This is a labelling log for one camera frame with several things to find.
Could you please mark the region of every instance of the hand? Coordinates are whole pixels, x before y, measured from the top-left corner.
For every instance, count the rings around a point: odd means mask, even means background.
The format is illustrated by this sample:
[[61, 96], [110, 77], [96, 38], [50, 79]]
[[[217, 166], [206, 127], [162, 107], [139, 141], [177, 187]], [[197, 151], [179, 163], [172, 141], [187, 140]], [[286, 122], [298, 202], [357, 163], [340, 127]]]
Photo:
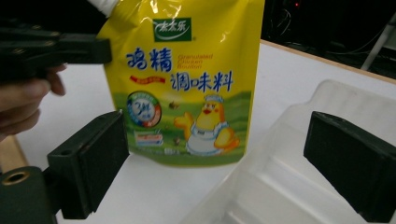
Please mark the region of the hand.
[[0, 142], [8, 135], [33, 128], [40, 115], [39, 105], [50, 91], [65, 95], [58, 72], [65, 65], [47, 69], [47, 79], [32, 78], [0, 83]]

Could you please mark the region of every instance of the spout pouch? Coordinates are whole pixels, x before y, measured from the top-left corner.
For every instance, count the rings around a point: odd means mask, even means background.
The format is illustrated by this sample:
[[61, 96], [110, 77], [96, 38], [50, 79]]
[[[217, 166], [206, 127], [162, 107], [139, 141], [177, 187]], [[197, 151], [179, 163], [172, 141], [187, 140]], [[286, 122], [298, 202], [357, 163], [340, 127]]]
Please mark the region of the spout pouch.
[[247, 147], [263, 0], [119, 1], [98, 34], [132, 152], [171, 165], [239, 161]]

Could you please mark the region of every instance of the dark background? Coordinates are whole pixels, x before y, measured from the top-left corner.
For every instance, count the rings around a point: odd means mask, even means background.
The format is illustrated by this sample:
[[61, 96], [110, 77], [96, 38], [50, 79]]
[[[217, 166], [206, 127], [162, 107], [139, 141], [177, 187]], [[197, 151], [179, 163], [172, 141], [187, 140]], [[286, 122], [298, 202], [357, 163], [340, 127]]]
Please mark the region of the dark background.
[[[395, 0], [266, 0], [262, 39], [361, 68], [395, 12]], [[396, 52], [369, 71], [396, 78]]]
[[106, 21], [106, 16], [86, 0], [2, 0], [0, 18], [84, 34], [97, 34]]

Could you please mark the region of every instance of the black machine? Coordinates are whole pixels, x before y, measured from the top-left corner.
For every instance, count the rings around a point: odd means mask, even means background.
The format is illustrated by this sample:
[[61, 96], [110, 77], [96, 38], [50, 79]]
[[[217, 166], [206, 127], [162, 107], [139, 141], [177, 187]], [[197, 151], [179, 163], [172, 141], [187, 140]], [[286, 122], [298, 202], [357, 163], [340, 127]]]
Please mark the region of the black machine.
[[[108, 39], [43, 30], [0, 20], [0, 83], [46, 78], [62, 63], [109, 63]], [[27, 166], [0, 175], [0, 223], [55, 224], [95, 212], [129, 156], [122, 111], [93, 119], [49, 155], [41, 171]]]
[[313, 111], [304, 156], [367, 222], [390, 222], [395, 146], [345, 119]]

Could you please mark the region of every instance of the yellow stand-up pouch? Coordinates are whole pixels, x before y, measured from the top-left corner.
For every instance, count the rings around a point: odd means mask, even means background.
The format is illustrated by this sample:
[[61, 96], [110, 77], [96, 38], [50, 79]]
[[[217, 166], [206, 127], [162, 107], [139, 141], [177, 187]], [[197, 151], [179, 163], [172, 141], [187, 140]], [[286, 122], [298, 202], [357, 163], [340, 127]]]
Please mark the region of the yellow stand-up pouch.
[[123, 0], [99, 37], [132, 152], [183, 166], [239, 161], [247, 147], [263, 0]]

